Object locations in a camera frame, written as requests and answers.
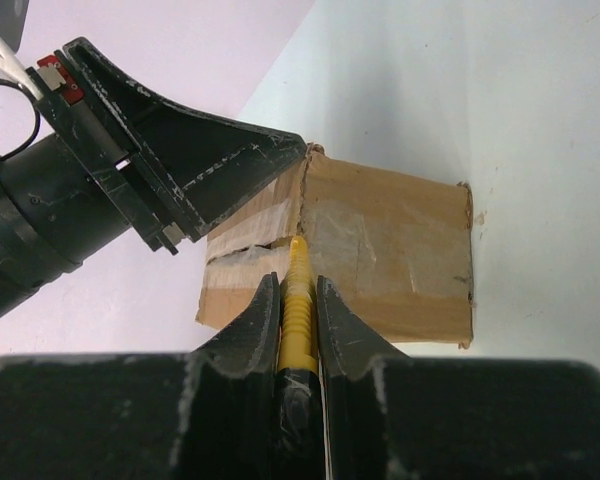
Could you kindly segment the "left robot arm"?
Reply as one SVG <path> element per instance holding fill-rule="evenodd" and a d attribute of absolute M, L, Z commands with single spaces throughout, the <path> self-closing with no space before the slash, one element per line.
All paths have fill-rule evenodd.
<path fill-rule="evenodd" d="M 30 135 L 0 154 L 0 320 L 127 232 L 176 254 L 299 162 L 305 141 L 195 110 L 79 37 L 25 68 L 1 60 Z"/>

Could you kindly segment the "yellow utility knife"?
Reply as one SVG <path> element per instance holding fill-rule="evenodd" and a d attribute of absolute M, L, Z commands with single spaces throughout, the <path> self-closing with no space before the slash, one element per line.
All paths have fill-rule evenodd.
<path fill-rule="evenodd" d="M 282 319 L 274 389 L 273 477 L 322 479 L 324 440 L 315 335 L 315 285 L 306 240 L 297 235 L 282 283 Z"/>

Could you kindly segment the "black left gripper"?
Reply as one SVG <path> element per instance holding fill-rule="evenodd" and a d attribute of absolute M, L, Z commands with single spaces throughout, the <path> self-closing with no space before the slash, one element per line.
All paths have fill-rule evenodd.
<path fill-rule="evenodd" d="M 27 73 L 44 119 L 153 251 L 175 255 L 180 241 L 198 241 L 305 154 L 296 133 L 150 90 L 84 37 Z"/>

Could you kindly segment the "brown cardboard express box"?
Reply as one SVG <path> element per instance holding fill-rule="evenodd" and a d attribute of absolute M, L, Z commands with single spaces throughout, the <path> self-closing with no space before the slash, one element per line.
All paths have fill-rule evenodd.
<path fill-rule="evenodd" d="M 471 216 L 466 184 L 335 160 L 314 145 L 209 234 L 197 321 L 230 323 L 265 274 L 287 272 L 291 239 L 300 235 L 313 273 L 386 339 L 466 348 Z"/>

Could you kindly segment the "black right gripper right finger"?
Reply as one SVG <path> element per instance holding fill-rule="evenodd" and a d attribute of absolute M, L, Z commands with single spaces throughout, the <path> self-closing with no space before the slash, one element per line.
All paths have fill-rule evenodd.
<path fill-rule="evenodd" d="M 600 479 L 600 372 L 564 360 L 416 358 L 320 277 L 333 479 Z"/>

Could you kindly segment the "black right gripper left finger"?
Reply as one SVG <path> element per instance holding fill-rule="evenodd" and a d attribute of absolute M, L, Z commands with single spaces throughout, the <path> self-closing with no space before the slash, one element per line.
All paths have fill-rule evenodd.
<path fill-rule="evenodd" d="M 0 357 L 0 479 L 268 479 L 280 286 L 185 353 Z"/>

